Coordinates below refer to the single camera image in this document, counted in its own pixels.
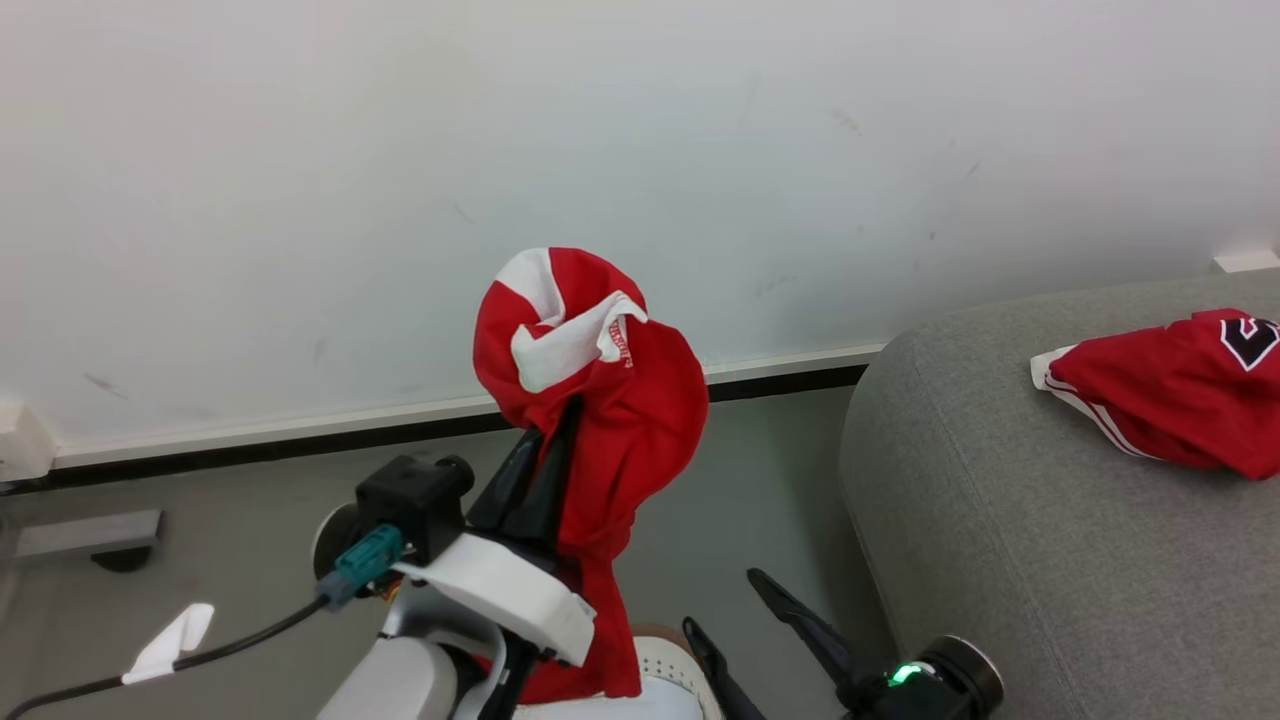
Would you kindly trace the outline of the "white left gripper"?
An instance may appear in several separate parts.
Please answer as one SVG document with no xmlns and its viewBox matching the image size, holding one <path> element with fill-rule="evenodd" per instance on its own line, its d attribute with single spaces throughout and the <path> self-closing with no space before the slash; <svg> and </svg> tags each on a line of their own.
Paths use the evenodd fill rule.
<svg viewBox="0 0 1280 720">
<path fill-rule="evenodd" d="M 468 524 L 499 530 L 518 509 L 518 539 L 556 553 L 581 416 L 582 397 L 573 395 L 550 434 L 526 430 L 467 511 Z M 588 659 L 596 611 L 562 580 L 493 539 L 463 533 L 428 565 L 401 561 L 393 570 L 539 650 L 552 650 L 571 666 L 581 667 Z"/>
</svg>

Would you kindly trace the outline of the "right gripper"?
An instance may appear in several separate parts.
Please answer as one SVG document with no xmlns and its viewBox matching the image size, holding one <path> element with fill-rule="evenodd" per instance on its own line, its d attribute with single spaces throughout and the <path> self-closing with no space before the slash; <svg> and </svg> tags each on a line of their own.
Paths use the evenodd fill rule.
<svg viewBox="0 0 1280 720">
<path fill-rule="evenodd" d="M 942 635 L 914 660 L 858 676 L 856 655 L 835 626 L 759 568 L 748 569 L 746 577 L 767 609 L 797 634 L 833 682 L 846 719 L 989 719 L 1004 705 L 998 669 L 963 638 Z M 685 618 L 682 630 L 723 719 L 763 720 L 764 714 L 731 676 L 727 660 L 696 620 Z"/>
</svg>

